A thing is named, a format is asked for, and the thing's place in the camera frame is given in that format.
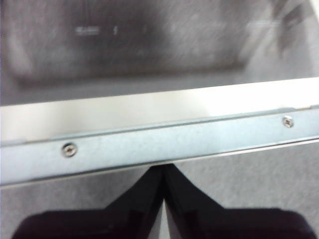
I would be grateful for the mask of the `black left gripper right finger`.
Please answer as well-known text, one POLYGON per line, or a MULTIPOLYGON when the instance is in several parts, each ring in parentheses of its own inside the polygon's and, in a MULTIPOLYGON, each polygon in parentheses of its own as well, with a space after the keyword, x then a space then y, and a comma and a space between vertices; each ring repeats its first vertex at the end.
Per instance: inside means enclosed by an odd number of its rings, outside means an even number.
POLYGON ((294 211, 225 208, 199 190, 175 165, 163 170, 164 198, 184 239, 310 239, 312 228, 294 211))

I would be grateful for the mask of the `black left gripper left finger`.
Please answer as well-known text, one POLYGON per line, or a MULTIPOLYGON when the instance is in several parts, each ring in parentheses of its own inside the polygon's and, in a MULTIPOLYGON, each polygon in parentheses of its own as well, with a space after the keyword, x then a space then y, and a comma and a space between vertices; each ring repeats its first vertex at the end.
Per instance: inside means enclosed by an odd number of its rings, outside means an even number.
POLYGON ((14 239, 146 239, 162 205, 163 167, 151 167, 103 209, 47 211, 25 218, 14 239))

